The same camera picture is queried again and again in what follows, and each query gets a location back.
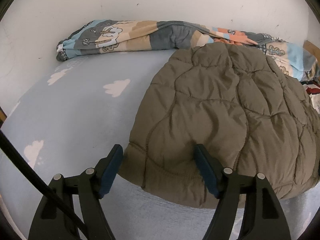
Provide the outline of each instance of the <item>colorful blanket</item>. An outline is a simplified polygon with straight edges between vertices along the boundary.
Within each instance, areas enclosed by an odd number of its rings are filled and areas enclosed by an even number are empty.
[[[187,49],[207,43],[256,47],[299,81],[319,77],[316,58],[302,47],[265,33],[208,27],[182,21],[94,20],[57,45],[57,60],[113,51]]]

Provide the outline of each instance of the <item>mattress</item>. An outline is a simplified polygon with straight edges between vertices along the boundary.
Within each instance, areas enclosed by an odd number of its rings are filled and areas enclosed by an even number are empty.
[[[47,184],[57,173],[78,175],[114,144],[127,146],[144,93],[173,52],[114,52],[63,62],[21,97],[1,130]],[[292,239],[315,215],[319,192],[317,185],[281,201]],[[2,152],[0,193],[27,237],[42,195]],[[215,211],[169,203],[119,176],[100,203],[117,240],[202,239]],[[238,209],[230,239],[237,239],[243,212]]]

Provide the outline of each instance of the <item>brown comforter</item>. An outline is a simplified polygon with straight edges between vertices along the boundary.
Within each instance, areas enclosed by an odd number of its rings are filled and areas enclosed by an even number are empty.
[[[171,202],[215,208],[193,160],[202,143],[223,166],[262,172],[278,198],[290,198],[319,180],[319,129],[302,85],[260,50],[180,49],[141,102],[119,174]]]

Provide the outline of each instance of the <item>black cable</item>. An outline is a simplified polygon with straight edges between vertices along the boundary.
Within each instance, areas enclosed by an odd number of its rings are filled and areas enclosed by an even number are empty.
[[[69,208],[61,198],[59,198],[55,192],[48,187],[47,184],[35,173],[35,171],[27,164],[19,152],[14,148],[11,142],[0,130],[0,148],[4,154],[12,161],[12,163],[18,168],[18,170],[31,182],[31,184],[39,190],[45,197],[51,200],[57,208],[65,213],[81,230],[81,232],[87,237],[87,227],[81,221],[81,219]]]

